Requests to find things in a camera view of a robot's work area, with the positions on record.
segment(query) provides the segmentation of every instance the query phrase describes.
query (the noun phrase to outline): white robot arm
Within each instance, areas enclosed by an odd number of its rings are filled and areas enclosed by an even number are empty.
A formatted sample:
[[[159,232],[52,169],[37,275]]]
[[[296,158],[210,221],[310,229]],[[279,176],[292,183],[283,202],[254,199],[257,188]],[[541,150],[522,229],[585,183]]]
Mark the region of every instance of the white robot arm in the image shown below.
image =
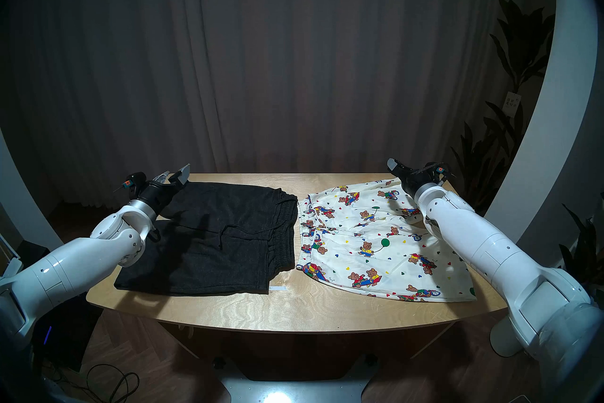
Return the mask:
[[[502,356],[523,347],[540,361],[543,384],[554,388],[575,366],[603,320],[603,312],[572,276],[544,268],[462,198],[441,185],[439,164],[410,169],[395,159],[399,177],[424,216],[426,229],[444,240],[507,302],[509,314],[491,332]]]
[[[116,265],[130,266],[140,258],[153,222],[187,182],[189,170],[189,165],[180,169],[169,184],[146,181],[140,172],[131,175],[125,185],[134,199],[103,219],[90,238],[74,239],[0,279],[0,326],[18,348],[29,343],[38,318],[107,278]]]

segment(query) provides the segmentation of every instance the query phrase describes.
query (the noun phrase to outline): cable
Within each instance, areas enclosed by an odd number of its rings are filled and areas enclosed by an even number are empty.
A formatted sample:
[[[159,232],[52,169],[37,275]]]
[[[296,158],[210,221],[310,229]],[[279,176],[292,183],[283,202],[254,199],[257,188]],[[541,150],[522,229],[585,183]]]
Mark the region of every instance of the cable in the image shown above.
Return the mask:
[[[53,369],[54,369],[53,375],[51,376],[51,380],[53,380],[53,382],[55,382],[55,383],[65,382],[65,383],[71,385],[71,387],[73,387],[75,389],[82,390],[84,393],[86,393],[86,395],[88,397],[92,398],[97,403],[122,403],[122,402],[126,403],[126,400],[128,399],[128,397],[130,395],[132,395],[135,391],[137,391],[138,386],[141,382],[141,379],[136,372],[127,372],[126,374],[124,374],[119,368],[117,368],[116,366],[114,366],[112,364],[96,364],[96,365],[93,365],[90,369],[88,369],[88,372],[86,373],[86,387],[82,387],[82,386],[79,386],[79,385],[71,382],[67,377],[65,377],[65,375],[61,371],[60,367],[58,367],[56,364],[54,364],[54,362],[51,362],[51,364],[53,365]],[[92,370],[95,369],[96,367],[101,367],[103,365],[106,365],[108,367],[113,367],[120,374],[122,374],[122,378],[120,379],[119,382],[117,382],[117,385],[113,389],[113,392],[111,393],[111,396],[109,397],[109,400],[107,402],[105,402],[101,397],[99,397],[96,393],[94,393],[94,391],[91,390],[90,384],[88,382],[88,379],[90,377],[90,372],[92,372]],[[53,378],[55,372],[57,372],[59,374],[59,379]],[[130,375],[134,375],[137,378],[137,384],[132,391],[130,391],[130,387],[128,385],[128,376],[130,376]],[[124,383],[124,382],[126,383],[126,394],[119,397],[117,400],[113,401],[115,394],[117,393],[117,391],[122,386],[122,383]]]
[[[449,167],[449,164],[447,164],[446,162],[434,162],[432,164],[428,164],[426,167],[422,167],[421,169],[414,170],[409,175],[421,174],[422,172],[426,172],[426,170],[430,170],[430,169],[433,169],[435,167],[440,167],[440,166],[444,166],[447,169],[447,171],[449,173],[451,173],[451,168]]]

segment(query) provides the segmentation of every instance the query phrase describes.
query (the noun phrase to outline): table top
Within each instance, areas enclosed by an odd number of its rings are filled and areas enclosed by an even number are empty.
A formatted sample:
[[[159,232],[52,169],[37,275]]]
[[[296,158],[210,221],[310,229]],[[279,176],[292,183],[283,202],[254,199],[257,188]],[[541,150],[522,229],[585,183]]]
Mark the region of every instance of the table top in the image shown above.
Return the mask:
[[[387,173],[342,174],[191,174],[192,182],[224,182],[282,188],[303,199],[338,185],[392,178]],[[294,228],[295,254],[300,228]],[[168,323],[256,332],[369,332],[446,323],[504,309],[499,294],[470,266],[477,300],[411,303],[368,297],[331,288],[296,269],[279,273],[268,294],[239,293],[205,297],[169,297],[122,291],[113,286],[120,266],[86,296],[97,306]]]

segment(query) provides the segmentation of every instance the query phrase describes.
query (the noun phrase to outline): folded clothing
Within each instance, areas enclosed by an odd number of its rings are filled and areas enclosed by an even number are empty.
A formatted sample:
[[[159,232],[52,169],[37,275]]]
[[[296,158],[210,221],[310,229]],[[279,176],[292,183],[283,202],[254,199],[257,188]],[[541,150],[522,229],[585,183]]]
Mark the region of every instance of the folded clothing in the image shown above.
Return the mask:
[[[156,242],[115,280],[117,289],[163,295],[268,291],[294,267],[298,199],[280,188],[189,182],[156,221]]]
[[[398,179],[312,193],[300,202],[296,268],[319,283],[372,297],[476,300],[465,262],[416,227],[421,219]]]

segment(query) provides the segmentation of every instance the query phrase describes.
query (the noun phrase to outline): black shorts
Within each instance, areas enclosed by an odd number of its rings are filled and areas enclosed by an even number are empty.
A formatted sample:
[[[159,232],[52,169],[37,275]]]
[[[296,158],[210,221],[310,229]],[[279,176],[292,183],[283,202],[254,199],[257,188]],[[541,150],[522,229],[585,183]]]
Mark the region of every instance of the black shorts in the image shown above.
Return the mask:
[[[122,268],[117,289],[163,295],[266,292],[291,269],[297,198],[280,188],[189,182],[156,221],[159,240]]]

